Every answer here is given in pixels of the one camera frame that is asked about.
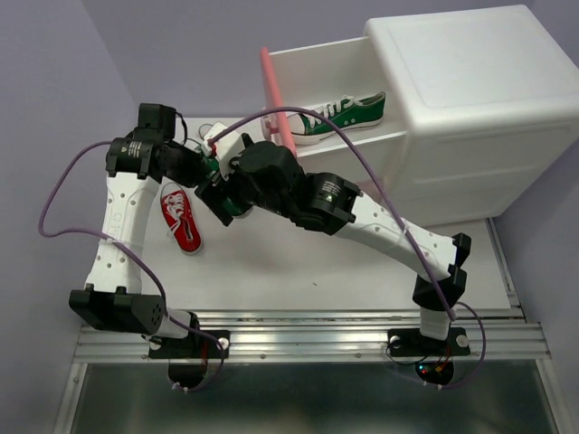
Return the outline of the green sneaker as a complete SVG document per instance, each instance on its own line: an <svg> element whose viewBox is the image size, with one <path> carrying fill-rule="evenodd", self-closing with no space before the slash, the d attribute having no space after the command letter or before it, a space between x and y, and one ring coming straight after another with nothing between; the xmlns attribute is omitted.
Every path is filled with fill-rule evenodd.
<svg viewBox="0 0 579 434"><path fill-rule="evenodd" d="M206 169L205 180L195 189L195 195L210 211L223 222L223 216L227 212L233 219L243 219L252 212L252 206L244 203L235 191L228 188L228 184L222 177L219 163L216 159L201 154L204 168Z"/></svg>
<svg viewBox="0 0 579 434"><path fill-rule="evenodd" d="M355 99L343 96L312 111L333 122L341 130L363 129L379 125L384 117L386 94L381 91L374 96ZM313 146L336 132L321 119L308 114L295 113L287 117L289 129L296 146Z"/></svg>

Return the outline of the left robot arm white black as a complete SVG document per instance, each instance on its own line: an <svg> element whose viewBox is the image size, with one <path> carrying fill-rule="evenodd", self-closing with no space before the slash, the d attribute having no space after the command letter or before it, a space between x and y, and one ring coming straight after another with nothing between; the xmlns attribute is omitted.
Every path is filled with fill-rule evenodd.
<svg viewBox="0 0 579 434"><path fill-rule="evenodd" d="M137 126L109 146L103 236L84 288L70 293L69 305L97 330L144 335L190 356L201 347L196 316L169 309L163 293L141 292L141 256L159 186L164 179L184 187L200 181L200 156L175 141L179 117L175 108L142 103Z"/></svg>

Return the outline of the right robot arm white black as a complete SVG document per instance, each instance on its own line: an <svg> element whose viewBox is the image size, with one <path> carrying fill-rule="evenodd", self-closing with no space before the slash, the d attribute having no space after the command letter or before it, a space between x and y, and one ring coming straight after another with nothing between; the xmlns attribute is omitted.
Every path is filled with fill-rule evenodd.
<svg viewBox="0 0 579 434"><path fill-rule="evenodd" d="M235 206L259 207L306 231L360 243L413 270L413 302L420 308L416 342L427 353L449 342L452 309L466 289L462 266L470 236L428 231L338 175L307 174L290 150L270 141L208 136L203 153L219 165L209 184Z"/></svg>

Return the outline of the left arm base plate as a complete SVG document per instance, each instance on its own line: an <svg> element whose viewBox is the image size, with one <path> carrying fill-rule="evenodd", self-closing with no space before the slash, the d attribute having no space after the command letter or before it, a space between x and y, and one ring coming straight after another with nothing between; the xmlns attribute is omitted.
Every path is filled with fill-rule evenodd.
<svg viewBox="0 0 579 434"><path fill-rule="evenodd" d="M209 389L222 375L229 357L231 333L204 331L206 337L190 334L184 339L153 337L147 358L167 362L167 378L173 390L183 393Z"/></svg>

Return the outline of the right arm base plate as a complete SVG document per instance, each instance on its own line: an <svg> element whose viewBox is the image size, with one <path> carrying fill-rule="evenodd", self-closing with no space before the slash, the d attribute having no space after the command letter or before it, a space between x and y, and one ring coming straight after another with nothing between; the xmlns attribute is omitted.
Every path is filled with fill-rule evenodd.
<svg viewBox="0 0 579 434"><path fill-rule="evenodd" d="M388 333L385 355L401 366L411 366L426 384L447 388L453 380L455 357L471 355L466 330L452 327L445 340L423 336L418 328L395 328Z"/></svg>

